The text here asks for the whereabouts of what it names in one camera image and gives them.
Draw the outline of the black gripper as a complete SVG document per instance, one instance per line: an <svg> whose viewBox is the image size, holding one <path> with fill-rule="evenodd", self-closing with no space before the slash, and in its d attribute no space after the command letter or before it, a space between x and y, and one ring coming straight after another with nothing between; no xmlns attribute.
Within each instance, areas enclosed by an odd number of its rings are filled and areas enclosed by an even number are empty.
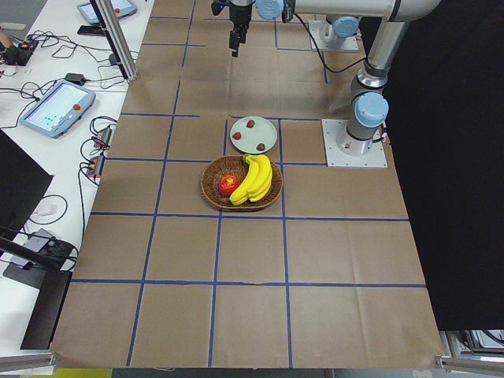
<svg viewBox="0 0 504 378"><path fill-rule="evenodd" d="M229 8L229 19L233 23L229 33L229 48L233 57L239 56L239 46L246 42L253 4L253 0L216 0L211 4L214 16L218 16L225 7Z"/></svg>

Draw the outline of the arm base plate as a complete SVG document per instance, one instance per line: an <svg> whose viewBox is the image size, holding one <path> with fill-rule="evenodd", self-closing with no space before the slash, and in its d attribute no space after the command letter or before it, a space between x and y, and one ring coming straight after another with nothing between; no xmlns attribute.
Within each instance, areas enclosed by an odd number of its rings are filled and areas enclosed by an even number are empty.
<svg viewBox="0 0 504 378"><path fill-rule="evenodd" d="M357 53L359 50L357 39L354 36L338 37L332 25L325 20L310 20L309 31L314 41L310 41L312 51L333 51L339 53Z"/></svg>
<svg viewBox="0 0 504 378"><path fill-rule="evenodd" d="M326 163L332 168L385 169L388 167L381 135L370 140L354 139L347 132L347 120L322 119Z"/></svg>

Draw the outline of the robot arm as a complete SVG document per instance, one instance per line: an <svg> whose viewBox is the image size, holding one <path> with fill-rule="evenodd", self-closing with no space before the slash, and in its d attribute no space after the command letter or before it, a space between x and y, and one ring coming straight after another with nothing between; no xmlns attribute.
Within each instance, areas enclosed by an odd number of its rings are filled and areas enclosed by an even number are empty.
<svg viewBox="0 0 504 378"><path fill-rule="evenodd" d="M357 51L355 35L358 28L357 17L328 14L319 31L323 48L330 51Z"/></svg>
<svg viewBox="0 0 504 378"><path fill-rule="evenodd" d="M410 23L427 16L439 5L438 1L213 1L212 14L217 16L229 9L233 29L229 34L232 56L238 56L239 45L246 42L252 12L265 20L281 17L284 23L300 13L324 13L336 16L380 18L372 47L358 70L352 84L349 120L335 137L338 148L345 154L360 157L367 154L376 130L387 117L389 106L383 97L383 87L391 63Z"/></svg>

